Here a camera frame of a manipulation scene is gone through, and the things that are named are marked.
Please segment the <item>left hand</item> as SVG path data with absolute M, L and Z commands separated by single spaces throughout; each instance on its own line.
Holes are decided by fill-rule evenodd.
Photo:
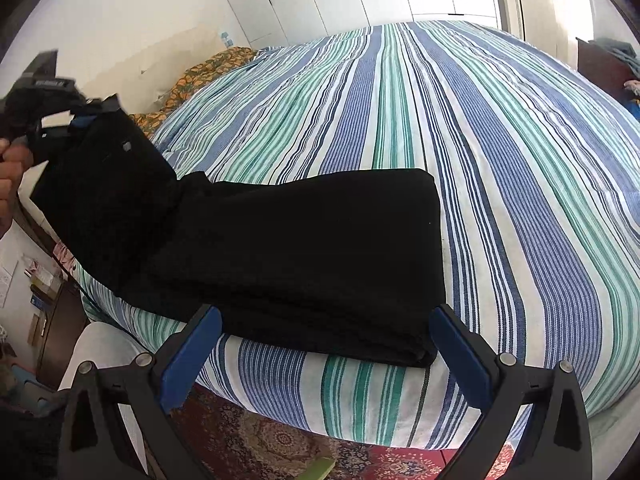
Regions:
M 34 164 L 34 156 L 25 138 L 12 142 L 1 139 L 0 164 L 0 237 L 12 226 L 17 203 L 17 190 L 24 173 Z

